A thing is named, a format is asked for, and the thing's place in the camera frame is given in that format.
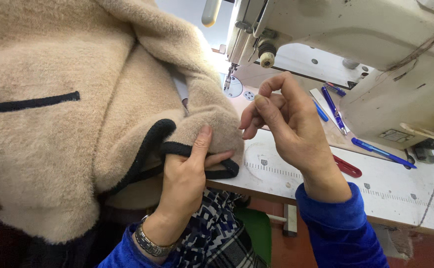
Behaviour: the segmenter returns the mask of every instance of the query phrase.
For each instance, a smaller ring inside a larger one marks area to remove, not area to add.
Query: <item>pen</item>
[[[408,167],[411,167],[411,168],[417,168],[411,162],[405,161],[404,159],[402,159],[400,157],[397,157],[397,156],[392,155],[392,154],[390,154],[390,153],[388,153],[386,151],[383,151],[383,150],[381,150],[379,148],[376,148],[376,147],[374,147],[372,145],[369,145],[369,144],[367,144],[367,143],[365,143],[365,142],[363,142],[361,140],[358,140],[357,138],[352,138],[351,141],[354,143],[354,145],[357,145],[357,146],[359,146],[359,147],[361,147],[363,149],[366,149],[366,150],[368,150],[370,152],[375,152],[375,153],[377,153],[379,155],[382,155],[384,157],[392,159],[393,161],[396,161],[399,164],[403,164],[404,166],[408,166]]]
[[[325,97],[325,100],[328,103],[329,108],[334,113],[334,116],[335,116],[336,122],[338,123],[339,129],[341,130],[341,132],[344,135],[347,135],[347,131],[346,131],[346,128],[344,127],[343,120],[341,119],[341,116],[339,115],[339,112],[336,109],[336,106],[335,106],[333,100],[331,99],[331,96],[329,95],[328,90],[326,89],[326,87],[321,87],[321,91],[323,92],[323,96]]]
[[[323,121],[328,122],[328,117],[326,116],[325,112],[323,112],[323,110],[318,106],[318,104],[316,103],[316,101],[313,101],[316,105],[316,109],[318,110],[318,114],[319,117],[321,117],[321,119],[323,119]]]
[[[333,85],[332,83],[326,81],[325,84],[326,84],[326,86],[329,87],[329,89],[333,90],[334,92],[336,92],[336,94],[340,95],[341,97],[346,96],[346,92],[344,92],[344,90],[338,88],[337,86]]]

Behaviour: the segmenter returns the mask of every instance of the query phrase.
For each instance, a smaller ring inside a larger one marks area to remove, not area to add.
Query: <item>silver watch band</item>
[[[141,220],[138,227],[136,228],[136,232],[134,233],[137,244],[142,247],[145,252],[155,257],[167,256],[176,247],[176,244],[173,243],[170,246],[162,247],[154,244],[151,240],[149,240],[143,232],[143,223],[148,216],[149,215],[144,216],[144,218]]]

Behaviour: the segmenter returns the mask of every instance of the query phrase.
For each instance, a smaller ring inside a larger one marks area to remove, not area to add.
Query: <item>fingernail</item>
[[[255,95],[255,105],[257,107],[262,107],[263,105],[266,105],[266,104],[268,104],[267,98],[265,98],[264,96],[259,95],[259,94]]]
[[[200,133],[204,134],[204,135],[210,135],[210,131],[211,131],[211,127],[209,124],[205,124],[201,129],[200,129]]]

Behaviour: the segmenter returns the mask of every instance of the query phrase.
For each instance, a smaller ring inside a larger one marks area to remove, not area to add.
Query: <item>woman's left hand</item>
[[[166,155],[161,200],[156,211],[143,223],[145,235],[159,246],[176,242],[190,216],[199,210],[206,186],[204,168],[229,159],[234,151],[207,156],[212,128],[204,125],[192,147],[190,157]]]

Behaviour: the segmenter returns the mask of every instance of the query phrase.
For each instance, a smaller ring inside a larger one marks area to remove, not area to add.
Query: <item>blue velvet sleeve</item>
[[[144,256],[141,251],[136,247],[133,242],[133,233],[136,231],[137,223],[132,224],[128,228],[126,228],[125,233],[123,234],[123,239],[119,244],[113,249],[113,251],[104,259],[99,265],[99,268],[102,267],[140,267],[140,268],[170,268],[174,267],[174,263],[177,261],[178,254],[173,251],[169,254],[161,266],[153,263],[146,256]]]
[[[322,203],[309,198],[301,184],[295,197],[308,226],[319,267],[385,267],[387,259],[368,223],[359,188],[348,183],[353,196],[344,203]]]

